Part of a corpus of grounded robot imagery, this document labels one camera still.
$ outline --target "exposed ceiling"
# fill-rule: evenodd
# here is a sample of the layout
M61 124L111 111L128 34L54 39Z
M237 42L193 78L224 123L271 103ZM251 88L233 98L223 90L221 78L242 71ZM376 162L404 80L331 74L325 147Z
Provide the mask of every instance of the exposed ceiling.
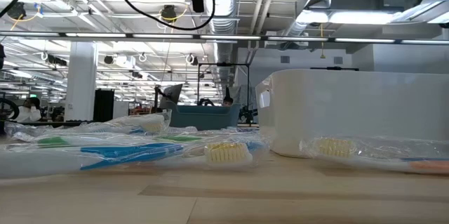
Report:
M11 0L0 0L0 8L4 8ZM181 27L193 27L200 25L207 19L205 13L195 13L192 10L191 0L130 0L138 8L146 13L157 16L164 5L174 5L178 15L184 13L177 19L175 24ZM253 13L255 12L257 0L237 0L238 12L233 19L237 22L237 34L249 34ZM1 30L15 31L47 31L47 32L130 32L130 33L189 33L179 30L172 30L157 24L155 21L134 12L123 0L21 0L25 3L27 17L30 19L35 14L36 17L27 22L15 22L14 19L4 16L0 20ZM267 31L279 32L288 28L289 24L296 19L297 0L272 0L268 16L265 19L261 33ZM395 37L395 38L433 38L438 35L438 25L418 24L418 25L352 25L341 23L324 23L322 26L309 25L305 32L309 36L326 37ZM208 28L203 28L197 34L208 33ZM22 39L16 37L6 37L2 44L6 50L5 67L51 69L51 65L45 60L44 54L51 54L69 63L70 41L46 41L44 39ZM310 43L309 48L320 48L320 43ZM329 44L327 49L341 48L351 50L351 44ZM200 62L216 62L214 59L213 43L174 43L174 42L130 42L130 41L105 41L98 42L98 87L114 88L118 98L125 100L151 100L153 86L151 84L126 83L133 80L129 72L110 72L110 70L126 70L118 65L108 65L104 63L105 56L127 55L136 58L135 70L153 70L149 73L149 81L196 81L197 67L186 62L186 56L195 55ZM272 60L266 53L266 64ZM17 72L5 72L2 74L3 83L0 90L6 90L14 94L19 91L42 91L51 90L53 95L45 95L48 99L64 98L65 83L67 82L67 68L57 67L57 71L32 71L27 74ZM218 73L216 67L211 67L205 71L204 82L210 83L201 87L202 97L219 100L222 98L220 88L216 88ZM30 87L24 84L7 84L18 81L34 82L40 88ZM196 100L195 88L185 88L185 93L181 100L186 103L193 103Z

